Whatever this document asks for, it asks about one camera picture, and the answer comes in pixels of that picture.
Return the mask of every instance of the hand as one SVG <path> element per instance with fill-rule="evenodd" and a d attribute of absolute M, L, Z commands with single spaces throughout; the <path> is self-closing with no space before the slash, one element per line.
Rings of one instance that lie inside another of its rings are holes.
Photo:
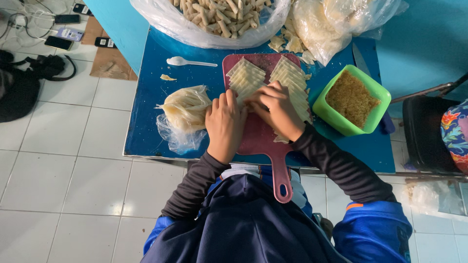
<path fill-rule="evenodd" d="M 206 151 L 223 164 L 232 161 L 237 152 L 248 114 L 247 107 L 239 112 L 235 97 L 235 93 L 228 89 L 206 110 L 205 125 L 210 136 Z"/>
<path fill-rule="evenodd" d="M 291 141 L 297 140 L 306 128 L 289 99 L 288 87 L 279 81 L 259 88 L 245 103 L 253 108 L 268 125 Z"/>

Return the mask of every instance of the plastic bag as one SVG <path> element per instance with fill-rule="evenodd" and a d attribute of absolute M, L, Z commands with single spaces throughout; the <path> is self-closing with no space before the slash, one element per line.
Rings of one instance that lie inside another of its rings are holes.
<path fill-rule="evenodd" d="M 200 85 L 182 88 L 165 100 L 155 109 L 163 109 L 156 119 L 158 132 L 169 142 L 169 149 L 178 154 L 198 150 L 206 132 L 206 107 L 212 102 L 206 95 L 206 86 Z"/>
<path fill-rule="evenodd" d="M 237 39 L 224 38 L 204 32 L 201 28 L 186 19 L 169 0 L 130 0 L 133 7 L 159 31 L 184 43 L 201 48 L 243 49 L 258 47 L 274 36 L 283 26 L 291 5 L 290 0 L 276 0 L 272 11 L 261 12 L 270 15 L 266 23 L 256 29 L 250 28 Z"/>
<path fill-rule="evenodd" d="M 351 33 L 340 33 L 330 24 L 319 0 L 296 0 L 292 14 L 297 35 L 324 66 L 351 42 Z"/>
<path fill-rule="evenodd" d="M 414 187 L 409 185 L 408 191 L 405 194 L 411 196 L 411 206 L 417 207 L 420 213 L 461 214 L 461 199 L 448 186 L 448 181 L 416 183 Z"/>
<path fill-rule="evenodd" d="M 169 150 L 177 154 L 198 150 L 203 137 L 207 134 L 204 130 L 184 133 L 175 129 L 166 118 L 166 114 L 158 115 L 156 125 L 158 125 L 158 132 L 161 137 L 169 142 Z"/>
<path fill-rule="evenodd" d="M 325 0 L 328 21 L 339 32 L 361 34 L 380 27 L 408 8 L 401 0 Z"/>

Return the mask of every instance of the left hand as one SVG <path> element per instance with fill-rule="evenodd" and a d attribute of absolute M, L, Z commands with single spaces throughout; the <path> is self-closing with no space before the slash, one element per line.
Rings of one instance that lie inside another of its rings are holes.
<path fill-rule="evenodd" d="M 235 92 L 228 89 L 206 109 L 205 125 L 210 136 L 210 145 L 206 151 L 223 164 L 228 164 L 234 158 L 241 144 L 248 114 L 247 107 L 239 111 L 235 97 Z"/>

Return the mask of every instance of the orange stripe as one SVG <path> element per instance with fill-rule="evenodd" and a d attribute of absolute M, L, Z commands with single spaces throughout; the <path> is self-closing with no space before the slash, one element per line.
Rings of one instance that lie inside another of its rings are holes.
<path fill-rule="evenodd" d="M 346 208 L 346 210 L 348 211 L 348 209 L 350 209 L 350 208 L 354 208 L 354 207 L 363 207 L 363 206 L 364 206 L 363 204 L 351 204 L 351 205 L 349 205 L 349 206 Z"/>

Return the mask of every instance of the black bag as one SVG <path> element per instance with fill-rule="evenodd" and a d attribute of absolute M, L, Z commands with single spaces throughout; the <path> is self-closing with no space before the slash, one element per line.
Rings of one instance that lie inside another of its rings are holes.
<path fill-rule="evenodd" d="M 73 65 L 73 74 L 66 78 L 54 77 L 65 69 L 65 62 L 59 56 L 42 56 L 37 59 L 27 57 L 13 62 L 13 54 L 0 50 L 0 123 L 10 122 L 26 116 L 34 107 L 39 94 L 40 79 L 50 81 L 69 80 L 76 74 L 76 66 L 69 56 L 65 57 Z M 26 71 L 15 66 L 29 62 Z"/>

